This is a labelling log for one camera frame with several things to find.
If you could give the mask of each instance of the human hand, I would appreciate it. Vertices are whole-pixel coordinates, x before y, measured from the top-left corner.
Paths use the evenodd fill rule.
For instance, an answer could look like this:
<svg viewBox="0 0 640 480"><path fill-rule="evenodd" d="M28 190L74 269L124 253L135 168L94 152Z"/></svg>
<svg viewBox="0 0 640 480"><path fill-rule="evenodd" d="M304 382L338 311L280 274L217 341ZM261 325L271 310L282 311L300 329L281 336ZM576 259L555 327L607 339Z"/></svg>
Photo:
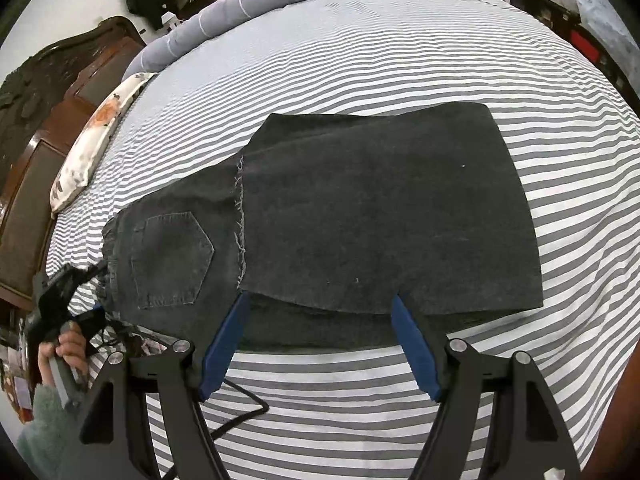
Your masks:
<svg viewBox="0 0 640 480"><path fill-rule="evenodd" d="M84 354L86 339L78 324L71 322L70 330L61 334L58 341L59 346L54 343L41 343L38 347L38 368L42 384L52 387L55 387L55 382L49 366L49 359L54 355L62 357L69 366L76 368L82 375L86 376L89 373L89 363Z"/></svg>

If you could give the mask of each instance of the blue gripper pad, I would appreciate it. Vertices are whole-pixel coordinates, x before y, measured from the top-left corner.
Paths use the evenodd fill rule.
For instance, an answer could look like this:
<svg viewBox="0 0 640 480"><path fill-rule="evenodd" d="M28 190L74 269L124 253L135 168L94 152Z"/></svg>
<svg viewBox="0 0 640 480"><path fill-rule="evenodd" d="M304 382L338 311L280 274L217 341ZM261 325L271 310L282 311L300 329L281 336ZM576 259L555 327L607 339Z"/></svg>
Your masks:
<svg viewBox="0 0 640 480"><path fill-rule="evenodd" d="M422 332L398 295L394 297L391 306L391 325L396 331L406 360L409 361L418 388L435 402L440 402L442 388L438 383L435 360Z"/></svg>
<svg viewBox="0 0 640 480"><path fill-rule="evenodd" d="M202 382L198 388L201 402L209 399L210 395L222 386L229 363L244 331L244 322L249 315L249 304L249 293L240 294L204 355Z"/></svg>

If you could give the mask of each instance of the black jeans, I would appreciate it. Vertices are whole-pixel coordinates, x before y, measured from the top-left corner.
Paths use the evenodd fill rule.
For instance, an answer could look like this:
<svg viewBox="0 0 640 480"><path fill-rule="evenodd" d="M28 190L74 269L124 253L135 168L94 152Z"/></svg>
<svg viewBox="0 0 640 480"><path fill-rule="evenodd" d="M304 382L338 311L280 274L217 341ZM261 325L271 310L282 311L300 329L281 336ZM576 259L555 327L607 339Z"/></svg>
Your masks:
<svg viewBox="0 0 640 480"><path fill-rule="evenodd" d="M103 231L104 302L194 340L238 290L246 348L393 344L399 290L445 330L542 305L526 197L488 109L268 117L239 153Z"/></svg>

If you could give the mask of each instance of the jeans back pocket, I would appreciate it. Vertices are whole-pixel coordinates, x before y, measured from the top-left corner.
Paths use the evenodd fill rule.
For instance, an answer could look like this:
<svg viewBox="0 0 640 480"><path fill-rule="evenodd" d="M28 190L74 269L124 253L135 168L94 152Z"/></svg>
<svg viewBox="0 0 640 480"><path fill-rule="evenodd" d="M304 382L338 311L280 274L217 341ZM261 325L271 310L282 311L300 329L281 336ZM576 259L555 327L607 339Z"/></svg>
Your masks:
<svg viewBox="0 0 640 480"><path fill-rule="evenodd" d="M214 248L191 212L153 216L136 225L131 268L138 307L193 304Z"/></svg>

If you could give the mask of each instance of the gray and white stripes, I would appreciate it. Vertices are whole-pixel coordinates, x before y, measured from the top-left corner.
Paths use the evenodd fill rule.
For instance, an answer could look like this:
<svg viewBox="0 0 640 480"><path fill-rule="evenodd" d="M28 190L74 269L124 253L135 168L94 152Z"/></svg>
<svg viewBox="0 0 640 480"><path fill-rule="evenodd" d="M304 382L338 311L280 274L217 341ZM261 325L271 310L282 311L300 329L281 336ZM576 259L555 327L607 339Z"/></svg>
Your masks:
<svg viewBox="0 0 640 480"><path fill-rule="evenodd" d="M639 120L578 52L500 0L310 0L204 43L134 103L58 219L47 270L99 259L108 218L236 152L269 113L397 114L452 100L485 103L500 127L545 295L543 308L458 335L479 351L533 355L585 463L640 336ZM92 303L86 286L72 307ZM272 406L217 442L235 479L407 478L436 412L399 348L238 353L228 376ZM490 403L464 478L478 475ZM148 404L166 469L158 401ZM250 409L226 387L203 406L212 428Z"/></svg>

